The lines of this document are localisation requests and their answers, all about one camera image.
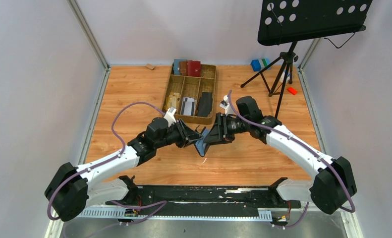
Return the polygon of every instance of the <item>tripod leg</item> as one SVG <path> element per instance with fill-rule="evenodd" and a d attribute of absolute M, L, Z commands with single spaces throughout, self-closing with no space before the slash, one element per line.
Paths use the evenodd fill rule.
<path fill-rule="evenodd" d="M 264 67 L 260 72 L 256 73 L 254 76 L 252 76 L 250 79 L 248 79 L 245 83 L 241 84 L 241 88 L 243 88 L 245 85 L 247 85 L 247 83 L 253 81 L 253 79 L 255 79 L 257 76 L 259 76 L 260 73 L 263 73 L 268 68 L 272 67 L 272 65 L 277 63 L 280 59 L 282 59 L 282 57 L 278 57 L 273 62 L 271 62 L 268 66 Z"/>
<path fill-rule="evenodd" d="M 266 85 L 267 91 L 270 92 L 270 88 L 269 88 L 269 85 L 266 82 L 266 78 L 264 77 L 263 73 L 260 73 L 260 75 L 262 76 L 263 82 Z"/>
<path fill-rule="evenodd" d="M 282 76 L 283 71 L 285 70 L 285 67 L 286 67 L 287 65 L 288 65 L 288 63 L 287 63 L 286 61 L 284 61 L 283 64 L 282 64 L 282 66 L 280 67 L 280 70 L 279 70 L 278 75 L 276 76 L 275 82 L 273 83 L 273 86 L 272 86 L 272 88 L 270 89 L 269 97 L 273 96 L 273 94 L 275 93 L 276 86 L 278 85 L 278 82 L 279 82 L 279 80 L 280 80 L 280 77 Z"/>
<path fill-rule="evenodd" d="M 286 72 L 285 72 L 285 76 L 284 76 L 284 78 L 283 78 L 282 89 L 280 90 L 278 106 L 276 107 L 276 112 L 275 112 L 275 118 L 276 118 L 276 119 L 278 118 L 280 105 L 281 105 L 281 103 L 282 103 L 283 93 L 285 92 L 286 78 L 287 78 L 287 75 L 288 75 L 288 73 L 289 73 L 289 69 L 290 69 L 290 68 L 292 68 L 292 63 L 288 63 L 287 66 L 286 66 Z"/>

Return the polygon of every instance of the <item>white wall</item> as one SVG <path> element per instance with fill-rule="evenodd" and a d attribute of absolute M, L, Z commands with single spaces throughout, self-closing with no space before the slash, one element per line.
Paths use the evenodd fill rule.
<path fill-rule="evenodd" d="M 364 237 L 392 237 L 392 0 L 374 0 L 365 25 L 340 50 L 322 41 L 305 73 L 329 153 L 352 163 Z"/>
<path fill-rule="evenodd" d="M 44 190 L 77 163 L 102 78 L 67 1 L 0 1 L 0 237 L 44 236 Z"/>
<path fill-rule="evenodd" d="M 257 42 L 261 0 L 78 0 L 110 64 L 274 60 L 289 45 Z M 311 41 L 299 42 L 304 56 Z"/>

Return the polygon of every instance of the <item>wooden floor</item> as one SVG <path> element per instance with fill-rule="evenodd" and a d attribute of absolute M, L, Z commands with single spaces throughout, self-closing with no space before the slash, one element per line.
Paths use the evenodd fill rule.
<path fill-rule="evenodd" d="M 279 67 L 266 71 L 271 84 Z M 161 107 L 169 66 L 157 66 L 153 71 L 144 66 L 115 66 L 111 69 L 107 88 L 98 115 L 86 162 L 106 156 L 121 147 L 120 141 L 111 132 L 111 123 L 116 114 L 126 105 L 146 101 Z M 232 89 L 232 98 L 251 95 L 256 99 L 264 115 L 274 115 L 278 96 L 266 96 L 266 87 L 260 77 L 245 88 L 240 84 L 253 75 L 250 66 L 218 66 L 218 89 L 214 106 Z M 298 75 L 293 84 L 298 91 L 295 96 L 285 91 L 279 119 L 289 130 L 315 148 L 319 148 L 308 108 L 302 93 Z M 126 143 L 146 129 L 147 124 L 159 113 L 146 105 L 136 105 L 126 110 L 117 121 L 115 130 Z M 264 145 L 248 133 L 237 134 L 232 144 L 209 148 L 205 157 L 200 157 L 194 146 L 177 148 L 163 147 L 156 157 L 136 168 L 113 176 L 135 175 L 136 184 L 180 184 L 180 185 L 270 185 L 280 177 L 309 179 L 308 175 L 292 160 L 276 149 Z"/>

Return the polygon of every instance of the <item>robotic arm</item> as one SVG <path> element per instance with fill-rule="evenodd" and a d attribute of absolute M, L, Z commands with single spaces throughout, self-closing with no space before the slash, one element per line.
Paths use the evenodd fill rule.
<path fill-rule="evenodd" d="M 88 206 L 100 204 L 111 200 L 132 201 L 136 197 L 137 187 L 128 176 L 120 176 L 110 181 L 102 181 L 121 171 L 136 167 L 150 160 L 158 148 L 176 144 L 185 147 L 203 140 L 204 146 L 196 147 L 200 154 L 205 154 L 210 145 L 231 143 L 235 134 L 249 132 L 252 137 L 259 139 L 286 154 L 290 159 L 302 167 L 311 177 L 311 181 L 291 180 L 280 178 L 271 187 L 275 187 L 279 197 L 283 200 L 312 201 L 317 207 L 327 214 L 332 214 L 347 201 L 342 187 L 334 173 L 321 159 L 337 171 L 350 196 L 356 193 L 356 184 L 348 160 L 343 157 L 333 159 L 311 146 L 300 146 L 304 143 L 293 135 L 286 126 L 273 116 L 263 116 L 256 101 L 251 96 L 240 98 L 236 101 L 239 114 L 245 119 L 267 126 L 273 130 L 251 125 L 235 115 L 233 110 L 225 110 L 226 114 L 217 113 L 212 129 L 202 134 L 190 129 L 182 120 L 176 121 L 173 117 L 176 109 L 171 108 L 163 118 L 155 118 L 148 124 L 146 131 L 137 135 L 128 142 L 123 153 L 116 151 L 97 161 L 74 167 L 71 163 L 62 165 L 45 191 L 46 198 L 50 201 L 57 187 L 71 175 L 78 171 L 87 170 L 76 176 L 55 195 L 53 208 L 62 221 L 69 221 L 79 215 Z M 318 158 L 311 154 L 313 150 Z M 104 163 L 94 168 L 95 164 Z"/>
<path fill-rule="evenodd" d="M 286 201 L 314 202 L 320 210 L 327 214 L 332 214 L 340 208 L 347 201 L 347 197 L 336 175 L 325 162 L 335 169 L 346 186 L 349 195 L 353 196 L 356 193 L 352 168 L 347 159 L 344 157 L 334 159 L 329 155 L 321 153 L 299 139 L 273 116 L 263 116 L 256 101 L 251 96 L 238 99 L 236 105 L 242 117 L 272 130 L 251 125 L 240 117 L 231 114 L 224 115 L 218 113 L 214 126 L 204 139 L 205 143 L 210 145 L 231 143 L 235 139 L 235 134 L 249 132 L 252 137 L 283 152 L 305 170 L 312 179 L 301 181 L 281 178 L 275 182 L 274 186 L 277 186 L 276 191 Z M 233 110 L 229 109 L 228 105 L 225 113 L 232 112 Z"/>
<path fill-rule="evenodd" d="M 69 221 L 86 207 L 106 201 L 133 200 L 136 197 L 137 187 L 128 176 L 120 176 L 110 182 L 101 182 L 150 160 L 156 155 L 158 148 L 174 143 L 181 148 L 201 140 L 202 135 L 189 128 L 181 119 L 175 121 L 173 116 L 175 111 L 175 108 L 170 108 L 163 118 L 154 118 L 148 124 L 146 131 L 128 142 L 123 153 L 122 150 L 118 150 L 97 161 L 77 167 L 71 163 L 62 165 L 45 191 L 49 201 L 56 188 L 68 177 L 78 171 L 88 171 L 69 181 L 56 194 L 52 206 L 61 220 Z"/>

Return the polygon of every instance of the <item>tripod stand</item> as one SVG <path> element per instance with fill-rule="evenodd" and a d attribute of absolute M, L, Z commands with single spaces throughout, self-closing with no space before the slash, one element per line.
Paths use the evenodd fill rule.
<path fill-rule="evenodd" d="M 288 72 L 290 73 L 289 74 L 289 84 L 292 84 L 293 62 L 296 62 L 298 60 L 298 56 L 293 52 L 293 50 L 295 49 L 296 43 L 297 43 L 297 41 L 292 42 L 288 52 L 281 52 L 280 56 L 277 59 L 275 59 L 273 62 L 271 62 L 268 66 L 264 67 L 262 70 L 260 70 L 260 72 L 256 73 L 253 77 L 248 79 L 245 83 L 241 84 L 241 88 L 243 88 L 245 85 L 247 85 L 249 82 L 251 82 L 254 78 L 261 75 L 263 82 L 266 85 L 266 88 L 269 92 L 269 97 L 279 94 L 279 100 L 278 100 L 278 106 L 276 107 L 275 118 L 278 118 L 279 109 L 280 109 L 280 105 L 282 103 L 282 97 L 283 97 L 283 93 L 285 90 L 286 79 L 288 77 Z M 279 60 L 283 60 L 282 66 L 280 67 L 279 73 L 278 73 L 278 75 L 272 85 L 272 88 L 269 88 L 269 85 L 266 82 L 266 78 L 264 77 L 263 72 L 266 71 L 268 68 L 272 67 L 272 65 L 277 63 Z M 280 92 L 275 92 L 276 86 L 278 85 L 278 82 L 279 82 L 280 77 L 282 76 L 284 70 L 285 70 L 285 75 L 283 77 L 282 88 L 281 88 Z"/>

